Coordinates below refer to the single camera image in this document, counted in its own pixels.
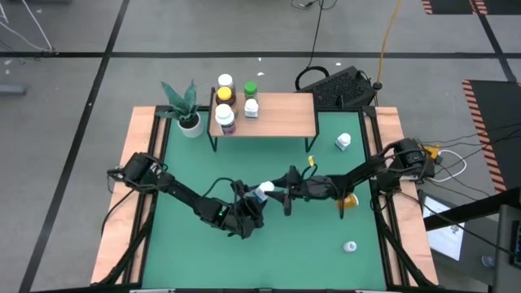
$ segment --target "white cable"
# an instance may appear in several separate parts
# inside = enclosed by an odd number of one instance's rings
[[[25,8],[27,8],[27,12],[31,15],[31,17],[33,17],[33,20],[36,23],[36,25],[38,26],[38,28],[40,29],[40,32],[42,33],[43,38],[46,39],[47,45],[49,46],[49,50],[48,51],[51,52],[52,51],[52,46],[50,45],[49,39],[47,39],[46,34],[43,32],[43,29],[40,26],[40,23],[38,23],[38,20],[36,19],[36,17],[34,17],[33,13],[29,9],[29,5],[27,5],[27,2],[25,0],[22,0],[22,2],[24,3]]]
[[[2,4],[1,4],[1,3],[0,3],[0,12],[1,12],[2,14],[3,14],[3,16],[2,16],[2,15],[0,15],[0,17],[3,17],[3,19],[5,19],[5,20],[6,20],[6,22],[7,22],[8,24],[9,24],[9,20],[7,19],[7,15],[6,15],[6,12],[5,12],[4,10],[3,10],[3,6],[2,6]]]
[[[21,34],[17,33],[14,29],[8,27],[6,24],[4,24],[2,21],[0,21],[0,25],[3,26],[4,28],[6,28],[8,31],[10,31],[11,33],[14,33],[16,36],[20,37],[22,40],[24,40],[29,46],[31,46],[32,48],[34,49],[37,49],[37,50],[43,50],[43,51],[49,51],[49,49],[45,49],[45,48],[41,48],[39,46],[36,46],[34,45],[32,42],[29,42],[28,39],[26,39],[24,36],[22,36]]]
[[[457,157],[458,157],[458,158],[459,158],[459,159],[464,163],[463,168],[462,168],[459,172],[455,173],[454,175],[449,176],[449,177],[446,177],[446,178],[443,178],[443,179],[440,179],[440,180],[436,180],[436,179],[434,179],[434,178],[429,178],[429,180],[431,180],[431,181],[434,181],[434,182],[443,182],[443,181],[447,181],[447,180],[452,179],[452,178],[456,177],[457,175],[463,173],[463,171],[465,171],[465,169],[466,169],[466,161],[465,161],[465,159],[463,159],[463,158],[462,158],[460,155],[458,155],[455,151],[451,151],[451,150],[441,150],[441,151],[438,152],[438,154],[441,154],[441,153],[444,152],[444,151],[446,151],[446,152],[448,152],[448,153],[451,153],[451,154],[457,156]]]

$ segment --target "bottle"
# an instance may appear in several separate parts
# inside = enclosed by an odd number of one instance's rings
[[[232,92],[237,93],[235,91],[234,79],[231,78],[230,74],[221,74],[219,78],[217,78],[217,84],[219,85],[217,89],[219,90],[223,86],[227,86],[231,89]]]
[[[262,182],[259,187],[253,191],[253,196],[259,203],[262,203],[268,199],[268,195],[266,195],[265,192],[273,190],[275,190],[275,185],[271,181]]]
[[[259,116],[259,104],[254,98],[246,100],[244,104],[244,115],[247,118],[257,118]]]
[[[244,98],[246,100],[250,98],[257,99],[257,84],[255,82],[250,81],[244,85]]]
[[[338,138],[336,138],[335,145],[341,150],[345,151],[346,147],[351,143],[351,135],[347,133],[342,133]]]
[[[231,88],[227,86],[221,87],[217,91],[216,95],[216,102],[217,105],[226,104],[231,107],[231,110],[234,112],[234,115],[237,116],[239,113],[239,110],[237,108],[237,99],[235,98],[234,92],[231,90]]]
[[[231,135],[235,132],[235,117],[231,107],[221,104],[215,108],[215,121],[221,126],[222,134]]]

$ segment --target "small wooden shelf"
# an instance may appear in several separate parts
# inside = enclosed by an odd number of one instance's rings
[[[259,93],[259,117],[246,118],[244,115],[244,94],[238,93],[238,116],[235,118],[235,133],[224,135],[215,121],[215,89],[208,113],[208,136],[214,150],[217,138],[315,138],[318,135],[318,118],[315,98],[309,93]]]

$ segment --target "black mat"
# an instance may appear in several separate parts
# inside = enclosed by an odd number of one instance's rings
[[[521,85],[504,81],[470,81],[486,129],[521,122]],[[521,125],[488,131],[491,142],[504,138]],[[521,186],[521,131],[513,139],[493,143],[493,152],[507,189]]]
[[[479,12],[484,15],[521,15],[519,0],[426,0],[423,6],[427,14],[467,15]]]

